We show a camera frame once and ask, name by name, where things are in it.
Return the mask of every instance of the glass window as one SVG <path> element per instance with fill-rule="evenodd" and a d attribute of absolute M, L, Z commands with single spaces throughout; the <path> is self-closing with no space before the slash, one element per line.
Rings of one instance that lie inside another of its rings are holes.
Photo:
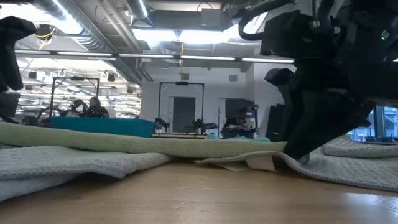
<path fill-rule="evenodd" d="M 372 110 L 368 116 L 368 121 L 371 122 L 371 125 L 369 127 L 367 127 L 367 128 L 366 127 L 358 127 L 356 129 L 348 132 L 347 134 L 349 134 L 351 139 L 354 141 L 365 142 L 366 137 L 375 136 L 373 119 L 374 119 L 374 116 L 373 116 L 373 110 Z"/>
<path fill-rule="evenodd" d="M 386 137 L 397 137 L 398 136 L 398 109 L 384 107 L 383 114 L 384 123 L 384 135 Z"/>

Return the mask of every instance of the wooden table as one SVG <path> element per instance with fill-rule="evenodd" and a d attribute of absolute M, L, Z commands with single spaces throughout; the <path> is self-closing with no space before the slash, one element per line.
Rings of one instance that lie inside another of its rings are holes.
<path fill-rule="evenodd" d="M 398 223 L 397 194 L 298 174 L 166 164 L 79 179 L 0 203 L 2 224 Z"/>

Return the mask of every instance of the teal bin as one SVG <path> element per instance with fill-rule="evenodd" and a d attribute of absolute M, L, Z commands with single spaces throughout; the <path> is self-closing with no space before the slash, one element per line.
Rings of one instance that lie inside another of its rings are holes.
<path fill-rule="evenodd" d="M 53 117 L 51 128 L 151 138 L 155 123 L 143 119 Z"/>

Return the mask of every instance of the light green towel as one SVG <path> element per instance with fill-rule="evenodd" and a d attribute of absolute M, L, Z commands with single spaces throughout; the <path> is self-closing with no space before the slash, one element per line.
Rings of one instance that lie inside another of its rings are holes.
<path fill-rule="evenodd" d="M 257 151 L 282 152 L 286 142 L 151 139 L 38 128 L 0 122 L 0 144 L 14 146 L 64 146 L 93 151 L 128 153 L 159 152 L 168 156 L 191 158 L 224 158 Z"/>

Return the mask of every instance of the towel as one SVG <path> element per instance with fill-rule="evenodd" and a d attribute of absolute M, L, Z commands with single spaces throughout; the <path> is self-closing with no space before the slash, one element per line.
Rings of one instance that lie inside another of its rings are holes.
<path fill-rule="evenodd" d="M 14 146 L 64 146 L 92 151 L 158 152 L 190 158 L 224 158 L 248 152 L 279 151 L 285 142 L 234 140 L 152 139 L 115 134 L 84 133 L 0 122 L 0 144 Z"/>
<path fill-rule="evenodd" d="M 0 150 L 0 201 L 68 182 L 94 172 L 123 178 L 159 166 L 171 157 L 159 153 L 91 152 L 62 146 Z"/>
<path fill-rule="evenodd" d="M 337 138 L 311 152 L 308 162 L 296 161 L 277 151 L 263 151 L 196 163 L 212 163 L 236 171 L 275 171 L 272 156 L 283 159 L 293 170 L 315 179 L 398 192 L 398 146 L 363 144 L 346 138 Z"/>

